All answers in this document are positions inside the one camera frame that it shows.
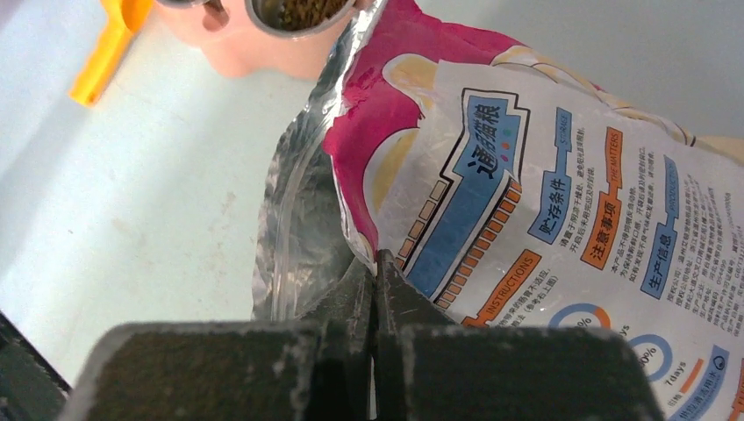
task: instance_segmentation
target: white table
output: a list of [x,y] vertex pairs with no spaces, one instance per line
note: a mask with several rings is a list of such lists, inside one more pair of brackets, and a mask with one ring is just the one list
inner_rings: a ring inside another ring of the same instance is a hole
[[[419,0],[694,132],[744,136],[744,3]],[[256,216],[311,84],[226,80],[151,18],[93,110],[93,1],[0,4],[0,309],[69,382],[127,321],[250,318]]]

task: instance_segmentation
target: brown kibble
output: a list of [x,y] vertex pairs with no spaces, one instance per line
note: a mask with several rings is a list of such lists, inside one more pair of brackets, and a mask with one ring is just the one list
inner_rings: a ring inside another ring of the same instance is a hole
[[284,0],[279,20],[286,31],[318,26],[338,13],[347,0]]

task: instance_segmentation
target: yellow handle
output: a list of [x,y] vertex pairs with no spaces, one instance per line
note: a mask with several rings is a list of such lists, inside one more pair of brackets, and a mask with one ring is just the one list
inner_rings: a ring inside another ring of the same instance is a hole
[[96,103],[116,72],[132,37],[132,32],[123,23],[109,21],[98,39],[96,51],[77,76],[70,97],[87,107]]

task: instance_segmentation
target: yellow scoop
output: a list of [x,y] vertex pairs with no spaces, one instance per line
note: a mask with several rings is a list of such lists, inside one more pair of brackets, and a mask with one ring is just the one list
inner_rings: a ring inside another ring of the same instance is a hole
[[145,23],[153,0],[101,0],[101,5],[109,22],[69,92],[72,99],[85,106],[96,103],[104,93],[134,34]]

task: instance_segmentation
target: cat food package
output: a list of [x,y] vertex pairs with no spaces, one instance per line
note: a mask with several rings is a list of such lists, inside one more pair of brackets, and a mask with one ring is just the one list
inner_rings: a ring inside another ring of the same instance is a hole
[[466,326],[610,328],[668,419],[744,419],[740,163],[514,39],[383,3],[322,143],[356,256],[391,250]]

